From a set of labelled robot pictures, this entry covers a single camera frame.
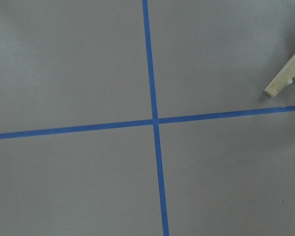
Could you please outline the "brown paper table cover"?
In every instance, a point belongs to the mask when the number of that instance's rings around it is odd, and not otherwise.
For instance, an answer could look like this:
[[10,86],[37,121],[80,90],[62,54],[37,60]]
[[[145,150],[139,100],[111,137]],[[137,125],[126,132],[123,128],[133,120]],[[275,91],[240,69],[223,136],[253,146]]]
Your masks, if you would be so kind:
[[295,0],[0,0],[0,236],[295,236]]

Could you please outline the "wooden dish rack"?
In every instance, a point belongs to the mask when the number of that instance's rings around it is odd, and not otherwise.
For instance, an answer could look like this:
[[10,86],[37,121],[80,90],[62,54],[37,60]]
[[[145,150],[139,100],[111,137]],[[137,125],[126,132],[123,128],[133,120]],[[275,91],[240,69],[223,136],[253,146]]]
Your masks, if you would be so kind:
[[270,97],[276,97],[283,88],[293,82],[293,79],[295,79],[295,53],[264,89],[264,92]]

